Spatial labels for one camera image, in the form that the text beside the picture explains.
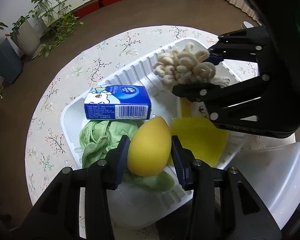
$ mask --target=white bear cartoon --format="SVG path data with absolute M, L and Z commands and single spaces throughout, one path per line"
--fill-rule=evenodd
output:
M 91 104 L 109 104 L 110 100 L 108 99 L 108 96 L 112 95 L 111 92 L 101 92 L 95 96 L 93 99 L 93 102 L 91 101 Z

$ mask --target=round table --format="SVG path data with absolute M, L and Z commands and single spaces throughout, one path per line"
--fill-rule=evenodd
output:
M 64 167 L 78 169 L 68 148 L 60 125 L 64 107 L 90 86 L 126 64 L 183 37 L 196 38 L 207 47 L 218 36 L 182 26 L 137 28 L 113 36 L 80 53 L 70 61 L 48 86 L 34 111 L 26 142 L 26 178 L 32 204 L 40 197 L 56 174 Z M 255 77 L 256 63 L 227 60 L 229 67 L 242 79 Z M 250 136 L 245 149 L 260 149 L 295 142 L 286 139 Z M 80 233 L 85 236 L 84 215 L 80 215 Z M 116 239 L 159 239 L 155 225 L 140 230 L 125 229 L 113 222 Z

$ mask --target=yellow egg-shaped object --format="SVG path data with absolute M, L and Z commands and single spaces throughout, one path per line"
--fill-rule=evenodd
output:
M 170 152 L 170 129 L 161 116 L 155 117 L 145 122 L 132 138 L 127 168 L 142 177 L 158 175 L 166 166 Z

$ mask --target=white plastic basket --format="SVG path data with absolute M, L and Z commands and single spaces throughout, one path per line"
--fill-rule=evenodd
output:
M 157 62 L 158 55 L 168 53 L 171 49 L 184 48 L 185 44 L 194 44 L 194 53 L 205 47 L 193 38 L 183 38 L 157 49 L 131 64 L 121 68 L 103 79 L 100 84 L 128 84 L 145 86 L 152 104 L 152 114 L 162 116 L 168 125 L 178 116 L 178 98 L 165 91 L 160 79 L 153 74 L 152 65 Z M 218 65 L 219 71 L 232 80 L 241 81 L 225 64 Z M 88 123 L 84 112 L 84 99 L 88 90 L 72 101 L 61 114 L 61 127 L 71 153 L 79 168 L 82 168 L 83 150 L 79 143 L 79 133 Z M 247 136 L 230 132 L 228 143 L 219 160 L 217 168 L 224 169 L 240 150 Z M 131 229 L 144 228 L 165 217 L 192 199 L 192 191 L 184 191 L 178 183 L 173 166 L 166 166 L 165 171 L 175 179 L 175 187 L 171 192 L 149 192 L 135 185 L 122 182 L 115 191 L 107 192 L 111 217 L 121 226 Z

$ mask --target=tissue pack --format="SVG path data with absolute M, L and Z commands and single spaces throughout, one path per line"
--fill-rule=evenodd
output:
M 98 85 L 84 101 L 87 119 L 149 119 L 151 101 L 143 86 Z

